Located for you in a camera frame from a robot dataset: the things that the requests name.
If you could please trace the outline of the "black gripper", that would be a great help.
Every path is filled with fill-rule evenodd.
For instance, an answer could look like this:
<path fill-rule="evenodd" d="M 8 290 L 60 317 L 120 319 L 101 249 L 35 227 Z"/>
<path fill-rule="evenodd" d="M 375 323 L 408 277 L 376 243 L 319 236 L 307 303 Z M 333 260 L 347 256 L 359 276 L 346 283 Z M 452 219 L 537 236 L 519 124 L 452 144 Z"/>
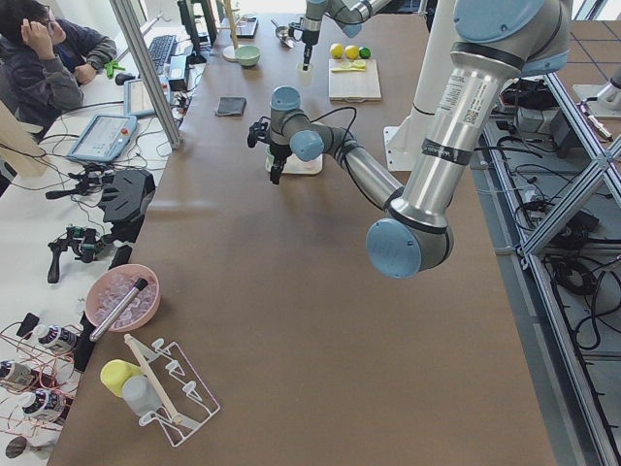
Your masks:
<path fill-rule="evenodd" d="M 291 155 L 291 148 L 287 144 L 270 143 L 269 151 L 274 159 L 270 168 L 270 181 L 272 184 L 279 184 L 286 159 Z"/>
<path fill-rule="evenodd" d="M 311 66 L 312 49 L 318 43 L 319 31 L 304 29 L 302 32 L 302 42 L 305 44 L 302 70 L 307 72 Z"/>

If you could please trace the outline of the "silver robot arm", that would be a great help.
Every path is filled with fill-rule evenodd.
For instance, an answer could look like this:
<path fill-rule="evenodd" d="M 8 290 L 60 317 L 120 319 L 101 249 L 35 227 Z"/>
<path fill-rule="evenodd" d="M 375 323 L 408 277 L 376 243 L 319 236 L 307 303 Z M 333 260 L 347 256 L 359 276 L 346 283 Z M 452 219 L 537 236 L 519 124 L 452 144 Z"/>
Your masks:
<path fill-rule="evenodd" d="M 277 87 L 268 136 L 272 182 L 278 182 L 290 155 L 309 161 L 329 154 L 384 212 L 366 237 L 374 267 L 403 279 L 440 265 L 453 242 L 446 209 L 503 86 L 566 64 L 571 13 L 569 1 L 438 3 L 425 55 L 445 56 L 452 68 L 422 70 L 422 78 L 432 80 L 442 94 L 406 183 L 382 167 L 351 131 L 311 122 L 295 88 Z M 446 52 L 442 39 L 451 43 Z"/>
<path fill-rule="evenodd" d="M 389 0 L 357 1 L 349 7 L 341 0 L 308 0 L 301 19 L 302 42 L 305 44 L 302 69 L 309 70 L 312 49 L 318 44 L 324 16 L 330 17 L 347 37 L 352 38 L 360 32 L 362 23 L 389 3 Z"/>

